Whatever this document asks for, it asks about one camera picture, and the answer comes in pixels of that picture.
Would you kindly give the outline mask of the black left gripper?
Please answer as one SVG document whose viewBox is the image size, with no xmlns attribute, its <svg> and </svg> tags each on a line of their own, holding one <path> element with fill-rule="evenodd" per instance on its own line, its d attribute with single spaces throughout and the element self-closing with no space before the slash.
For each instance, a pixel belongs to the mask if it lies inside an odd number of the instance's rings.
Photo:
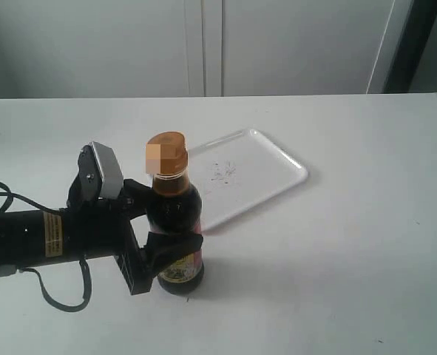
<svg viewBox="0 0 437 355">
<path fill-rule="evenodd" d="M 192 281 L 203 264 L 201 234 L 149 232 L 143 248 L 138 245 L 131 220 L 144 216 L 151 200 L 151 187 L 125 179 L 120 200 L 100 200 L 76 212 L 64 210 L 61 259 L 113 256 L 132 295 L 150 292 L 156 276 L 168 283 Z"/>
</svg>

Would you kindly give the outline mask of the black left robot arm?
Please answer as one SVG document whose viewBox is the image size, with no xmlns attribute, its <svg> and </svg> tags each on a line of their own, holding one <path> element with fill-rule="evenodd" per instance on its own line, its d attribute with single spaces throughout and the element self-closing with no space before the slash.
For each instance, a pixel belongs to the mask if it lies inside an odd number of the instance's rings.
<svg viewBox="0 0 437 355">
<path fill-rule="evenodd" d="M 150 291 L 153 279 L 172 263 L 199 251 L 203 237 L 149 232 L 140 247 L 131 221 L 144 216 L 152 190 L 131 179 L 115 199 L 88 197 L 76 181 L 67 207 L 36 206 L 30 211 L 0 212 L 0 266 L 27 271 L 113 256 L 132 295 Z"/>
</svg>

